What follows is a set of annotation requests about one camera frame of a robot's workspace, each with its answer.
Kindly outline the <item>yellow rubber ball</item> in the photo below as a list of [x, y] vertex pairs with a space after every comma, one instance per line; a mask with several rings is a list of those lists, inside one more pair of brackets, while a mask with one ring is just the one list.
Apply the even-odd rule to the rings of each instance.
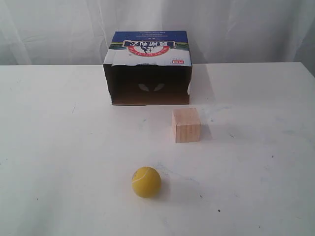
[[161, 177], [154, 168], [141, 167], [134, 173], [131, 185], [137, 196], [151, 198], [160, 191]]

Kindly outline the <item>light wooden cube block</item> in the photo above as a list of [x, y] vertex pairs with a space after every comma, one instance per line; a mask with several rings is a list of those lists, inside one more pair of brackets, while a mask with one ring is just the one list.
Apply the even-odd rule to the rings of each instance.
[[201, 121], [196, 108], [174, 109], [172, 129], [176, 143], [199, 142]]

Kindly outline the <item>blue white cardboard box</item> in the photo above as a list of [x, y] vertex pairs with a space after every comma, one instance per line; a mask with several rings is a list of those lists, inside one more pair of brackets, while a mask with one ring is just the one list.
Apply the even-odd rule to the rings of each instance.
[[187, 105], [192, 62], [187, 33], [117, 31], [103, 62], [112, 105]]

